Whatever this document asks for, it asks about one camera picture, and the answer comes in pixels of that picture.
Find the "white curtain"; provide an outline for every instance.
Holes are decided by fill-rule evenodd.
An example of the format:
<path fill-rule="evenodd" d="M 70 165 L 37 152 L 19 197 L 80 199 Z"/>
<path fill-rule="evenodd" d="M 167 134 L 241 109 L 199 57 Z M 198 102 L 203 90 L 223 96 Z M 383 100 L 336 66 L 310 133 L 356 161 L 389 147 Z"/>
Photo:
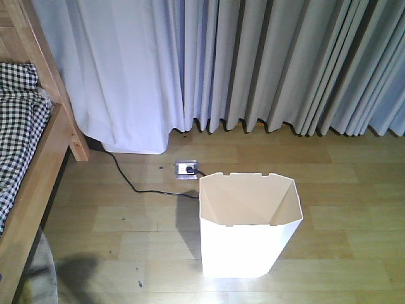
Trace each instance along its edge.
<path fill-rule="evenodd" d="M 162 153 L 198 119 L 405 131 L 405 1 L 33 0 L 82 131 Z"/>

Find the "floor board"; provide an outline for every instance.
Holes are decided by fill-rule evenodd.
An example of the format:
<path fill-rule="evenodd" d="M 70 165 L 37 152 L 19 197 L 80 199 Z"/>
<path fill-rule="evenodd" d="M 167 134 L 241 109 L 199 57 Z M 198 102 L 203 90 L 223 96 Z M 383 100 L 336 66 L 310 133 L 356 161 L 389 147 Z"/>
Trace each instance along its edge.
<path fill-rule="evenodd" d="M 173 164 L 295 179 L 304 220 L 258 279 L 204 277 L 198 200 L 133 193 L 110 156 L 70 159 L 46 224 L 61 304 L 402 303 L 405 140 L 241 127 L 170 134 L 162 155 L 116 155 L 139 189 L 196 195 Z"/>

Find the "power cord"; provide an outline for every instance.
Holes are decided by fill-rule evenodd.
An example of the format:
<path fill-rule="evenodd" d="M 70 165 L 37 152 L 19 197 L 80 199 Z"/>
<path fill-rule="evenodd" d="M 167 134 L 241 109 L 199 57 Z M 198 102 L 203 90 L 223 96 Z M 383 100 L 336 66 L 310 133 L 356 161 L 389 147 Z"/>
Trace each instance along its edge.
<path fill-rule="evenodd" d="M 198 196 L 193 196 L 193 195 L 188 195 L 188 194 L 184 194 L 184 193 L 172 193 L 172 192 L 165 192 L 165 191 L 159 191 L 159 190 L 138 190 L 135 188 L 135 186 L 131 183 L 131 181 L 128 179 L 128 177 L 122 172 L 121 168 L 120 168 L 120 164 L 118 163 L 118 161 L 116 160 L 115 156 L 113 153 L 110 153 L 106 150 L 98 150 L 100 152 L 104 152 L 107 153 L 108 155 L 110 155 L 115 162 L 115 165 L 118 169 L 118 171 L 121 173 L 122 177 L 125 179 L 125 181 L 128 183 L 128 185 L 132 188 L 132 190 L 134 190 L 136 193 L 158 193 L 158 194 L 164 194 L 164 195 L 177 195 L 177 196 L 185 196 L 186 198 L 192 198 L 194 200 L 198 200 L 199 197 Z M 193 169 L 192 167 L 187 167 L 186 168 L 188 173 L 197 173 L 197 174 L 201 174 L 202 176 L 206 176 L 203 172 Z"/>

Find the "electrical outlet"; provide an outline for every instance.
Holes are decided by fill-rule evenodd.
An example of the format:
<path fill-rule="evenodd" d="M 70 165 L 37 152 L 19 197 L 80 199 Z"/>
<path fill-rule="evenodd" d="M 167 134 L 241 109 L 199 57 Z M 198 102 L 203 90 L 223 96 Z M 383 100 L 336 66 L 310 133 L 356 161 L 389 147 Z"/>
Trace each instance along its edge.
<path fill-rule="evenodd" d="M 198 179 L 198 173 L 187 172 L 187 168 L 191 167 L 198 170 L 198 162 L 196 160 L 178 160 L 175 163 L 176 179 Z"/>

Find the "white trash can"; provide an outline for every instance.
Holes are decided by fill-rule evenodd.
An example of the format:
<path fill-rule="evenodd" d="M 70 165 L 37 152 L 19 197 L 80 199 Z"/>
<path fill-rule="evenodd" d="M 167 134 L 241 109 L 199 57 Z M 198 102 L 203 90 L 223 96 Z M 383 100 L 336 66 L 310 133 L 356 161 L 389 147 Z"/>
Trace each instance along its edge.
<path fill-rule="evenodd" d="M 209 277 L 268 273 L 302 221 L 293 179 L 215 173 L 200 179 L 202 271 Z"/>

